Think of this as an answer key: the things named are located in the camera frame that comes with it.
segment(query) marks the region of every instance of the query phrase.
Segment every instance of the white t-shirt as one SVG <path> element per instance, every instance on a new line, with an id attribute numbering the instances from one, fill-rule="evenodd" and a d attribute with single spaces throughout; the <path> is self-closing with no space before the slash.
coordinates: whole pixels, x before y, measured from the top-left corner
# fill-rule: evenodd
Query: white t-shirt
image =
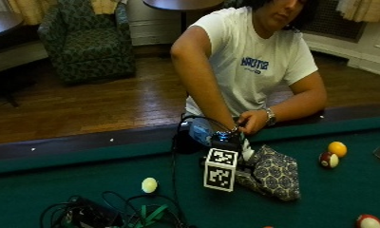
<path id="1" fill-rule="evenodd" d="M 283 81 L 292 85 L 318 71 L 303 34 L 280 30 L 268 39 L 262 38 L 252 25 L 252 8 L 219 10 L 192 26 L 208 33 L 210 62 L 234 117 L 262 109 L 267 95 Z M 192 97 L 187 99 L 187 111 L 203 115 Z"/>

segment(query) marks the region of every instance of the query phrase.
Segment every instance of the billiard ball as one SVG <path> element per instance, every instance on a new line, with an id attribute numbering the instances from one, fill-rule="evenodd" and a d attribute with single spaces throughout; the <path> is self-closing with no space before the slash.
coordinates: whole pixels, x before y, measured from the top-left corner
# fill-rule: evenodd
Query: billiard ball
<path id="1" fill-rule="evenodd" d="M 335 168 L 340 163 L 340 158 L 336 154 L 327 151 L 320 154 L 319 163 L 326 168 Z"/>
<path id="2" fill-rule="evenodd" d="M 154 178 L 146 178 L 142 181 L 142 191 L 145 193 L 154 193 L 158 188 L 158 182 Z"/>
<path id="3" fill-rule="evenodd" d="M 374 215 L 363 214 L 356 221 L 358 228 L 380 228 L 380 219 Z"/>
<path id="4" fill-rule="evenodd" d="M 343 158 L 347 153 L 347 146 L 343 142 L 331 142 L 328 145 L 328 151 Z"/>

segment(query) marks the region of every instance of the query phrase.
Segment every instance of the patterned cloth bag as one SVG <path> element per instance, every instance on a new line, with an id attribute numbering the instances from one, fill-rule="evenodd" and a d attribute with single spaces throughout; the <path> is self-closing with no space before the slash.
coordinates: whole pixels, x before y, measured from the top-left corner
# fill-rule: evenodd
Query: patterned cloth bag
<path id="1" fill-rule="evenodd" d="M 240 157 L 236 183 L 280 200 L 300 199 L 295 158 L 264 145 L 248 161 Z"/>

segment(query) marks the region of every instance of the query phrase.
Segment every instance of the dark hair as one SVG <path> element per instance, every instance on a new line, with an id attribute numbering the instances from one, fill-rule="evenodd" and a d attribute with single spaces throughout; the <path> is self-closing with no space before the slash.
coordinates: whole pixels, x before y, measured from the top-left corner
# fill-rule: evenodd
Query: dark hair
<path id="1" fill-rule="evenodd" d="M 251 7 L 254 10 L 263 7 L 267 3 L 274 0 L 243 0 L 240 6 Z M 290 25 L 284 29 L 303 29 L 310 23 L 315 21 L 318 12 L 319 0 L 308 0 L 304 4 L 303 11 L 291 21 Z"/>

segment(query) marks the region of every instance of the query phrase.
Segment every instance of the wooden floor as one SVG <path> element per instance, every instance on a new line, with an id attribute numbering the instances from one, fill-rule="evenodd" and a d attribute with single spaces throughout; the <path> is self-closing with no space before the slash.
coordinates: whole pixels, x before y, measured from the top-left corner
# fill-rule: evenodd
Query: wooden floor
<path id="1" fill-rule="evenodd" d="M 15 92 L 19 108 L 0 99 L 0 143 L 178 124 L 187 93 L 170 58 L 161 58 L 167 51 L 166 46 L 137 47 L 138 75 L 103 84 L 65 86 L 47 59 L 13 69 L 11 74 L 27 75 L 23 80 L 37 84 Z M 316 54 L 316 63 L 328 107 L 380 104 L 379 75 L 323 54 Z M 270 102 L 290 96 L 282 85 Z"/>

